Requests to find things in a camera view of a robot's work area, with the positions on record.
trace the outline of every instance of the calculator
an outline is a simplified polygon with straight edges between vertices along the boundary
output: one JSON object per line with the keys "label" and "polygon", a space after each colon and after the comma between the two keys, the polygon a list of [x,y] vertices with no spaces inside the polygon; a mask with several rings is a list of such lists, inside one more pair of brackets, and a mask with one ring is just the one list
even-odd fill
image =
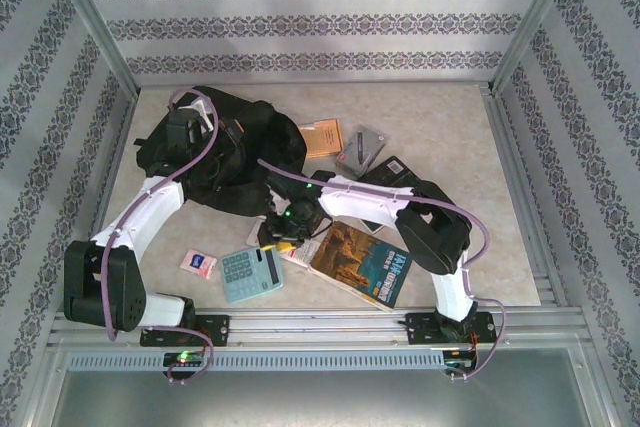
{"label": "calculator", "polygon": [[284,285],[280,258],[273,249],[247,249],[223,257],[221,265],[224,295],[229,303],[251,299]]}

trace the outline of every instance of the black backpack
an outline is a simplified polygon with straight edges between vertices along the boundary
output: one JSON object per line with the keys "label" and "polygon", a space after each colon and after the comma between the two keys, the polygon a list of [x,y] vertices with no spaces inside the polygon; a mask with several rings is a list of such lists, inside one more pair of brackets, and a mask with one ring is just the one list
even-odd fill
{"label": "black backpack", "polygon": [[[221,122],[213,148],[178,179],[185,197],[230,214],[247,217],[266,214],[271,202],[265,182],[269,171],[258,165],[257,160],[261,158],[300,173],[307,154],[300,130],[268,102],[250,102],[206,86],[194,89],[211,99]],[[195,94],[185,94],[176,102],[176,107],[191,105],[195,100]],[[136,141],[136,145],[141,146],[136,161],[147,177],[175,172],[209,140],[205,136],[188,152],[172,147],[168,141],[169,116],[162,119],[146,140]]]}

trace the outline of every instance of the beige floor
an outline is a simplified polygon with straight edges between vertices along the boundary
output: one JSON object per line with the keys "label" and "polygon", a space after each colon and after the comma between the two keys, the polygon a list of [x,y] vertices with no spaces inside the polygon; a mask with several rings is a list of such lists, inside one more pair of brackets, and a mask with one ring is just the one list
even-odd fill
{"label": "beige floor", "polygon": [[[418,176],[436,182],[458,205],[484,220],[492,235],[489,254],[472,268],[478,296],[507,305],[539,305],[533,276],[517,226],[504,174],[477,86],[454,83],[250,85],[222,87],[234,95],[271,102],[296,123],[340,119],[348,138],[359,123],[380,129],[389,144],[378,161],[397,155]],[[138,191],[144,174],[135,164],[133,140],[145,138],[166,114],[171,91],[145,89],[120,164],[107,212],[112,221]],[[305,173],[330,167],[328,160],[305,165]],[[223,256],[246,248],[254,219],[187,202],[149,245],[141,262],[148,290],[193,298],[197,307],[229,307],[220,273],[207,281],[178,268],[189,248]],[[399,235],[383,229],[383,240],[404,247]],[[471,251],[481,235],[472,232]],[[285,262],[282,289],[246,302],[242,308],[369,308],[357,297]],[[429,274],[415,263],[398,307],[435,305]]]}

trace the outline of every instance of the patterned wallpaper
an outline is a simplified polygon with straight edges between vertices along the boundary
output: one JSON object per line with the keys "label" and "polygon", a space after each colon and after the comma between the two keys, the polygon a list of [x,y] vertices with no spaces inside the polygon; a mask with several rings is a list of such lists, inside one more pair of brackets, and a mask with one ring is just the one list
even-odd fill
{"label": "patterned wallpaper", "polygon": [[131,109],[70,0],[0,0],[0,426],[30,393],[72,238],[87,237]]}
{"label": "patterned wallpaper", "polygon": [[557,268],[640,425],[638,0],[554,0],[501,93]]}
{"label": "patterned wallpaper", "polygon": [[141,86],[489,80],[532,0],[94,0]]}

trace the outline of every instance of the ventilation grille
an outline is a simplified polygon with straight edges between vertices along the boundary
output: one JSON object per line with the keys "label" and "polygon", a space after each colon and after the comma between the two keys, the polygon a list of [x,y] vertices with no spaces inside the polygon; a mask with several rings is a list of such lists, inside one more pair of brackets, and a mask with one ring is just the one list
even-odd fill
{"label": "ventilation grille", "polygon": [[[164,353],[75,353],[72,372],[159,371]],[[217,352],[211,370],[217,371],[334,371],[442,369],[442,352]],[[177,367],[195,371],[197,367]]]}

